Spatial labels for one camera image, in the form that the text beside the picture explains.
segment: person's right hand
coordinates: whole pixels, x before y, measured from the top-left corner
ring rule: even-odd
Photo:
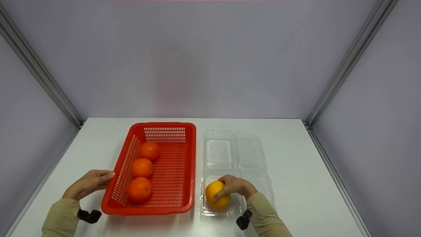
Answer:
[[[251,195],[257,193],[257,189],[249,181],[242,178],[237,178],[232,175],[224,175],[218,179],[223,182],[225,186],[215,194],[213,202],[219,201],[219,199],[226,194],[238,193],[247,200]]]
[[[106,189],[109,180],[115,173],[111,170],[90,170],[74,182],[63,194],[62,198],[80,201],[91,193]]]

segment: clear plastic container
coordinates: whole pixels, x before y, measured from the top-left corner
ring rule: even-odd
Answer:
[[[204,170],[203,180],[202,180],[202,214],[209,216],[236,216],[242,212],[241,208],[243,206],[242,199],[238,195],[231,195],[231,202],[228,207],[224,210],[214,210],[208,205],[208,201],[205,197],[205,188],[208,184],[213,181],[218,180],[224,175],[233,175],[238,177],[238,171],[236,170],[213,170],[208,169]]]
[[[267,170],[260,138],[242,132],[235,133],[239,157],[239,169]]]
[[[247,209],[244,198],[238,194],[231,194],[231,202],[225,210],[215,211],[208,206],[206,186],[226,174],[250,181],[275,207],[272,183],[266,171],[262,142],[257,136],[242,132],[206,131],[203,144],[202,214],[237,217]]]
[[[235,134],[231,131],[206,131],[204,147],[205,167],[237,169]]]
[[[253,186],[255,186],[259,192],[265,195],[265,197],[275,208],[272,182],[269,178],[269,175],[265,171],[241,170],[240,177],[248,180],[251,184],[253,184]]]

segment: sleeve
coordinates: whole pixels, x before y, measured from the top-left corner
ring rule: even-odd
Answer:
[[[45,218],[42,237],[73,237],[79,209],[79,202],[73,199],[60,199],[54,203]]]
[[[251,195],[247,199],[247,208],[253,213],[250,222],[260,237],[292,237],[262,193]]]

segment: white wall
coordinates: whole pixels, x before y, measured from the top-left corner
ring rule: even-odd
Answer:
[[[0,0],[86,117],[305,119],[376,0]]]
[[[0,236],[74,132],[0,35]]]
[[[420,9],[397,3],[314,128],[374,237],[420,236]]]

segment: white table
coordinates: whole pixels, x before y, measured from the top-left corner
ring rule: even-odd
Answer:
[[[62,196],[64,190],[90,169],[114,169],[130,126],[149,121],[181,121],[196,125],[193,208],[187,213],[163,216],[103,215],[93,225],[80,221],[75,236],[244,236],[234,219],[202,216],[200,213],[203,133],[206,130],[239,131],[260,137],[275,205],[294,237],[362,236],[301,120],[215,118],[89,118],[12,236],[39,237],[51,204]],[[89,211],[100,210],[103,194],[103,191],[98,191],[86,197],[81,201],[81,207]]]

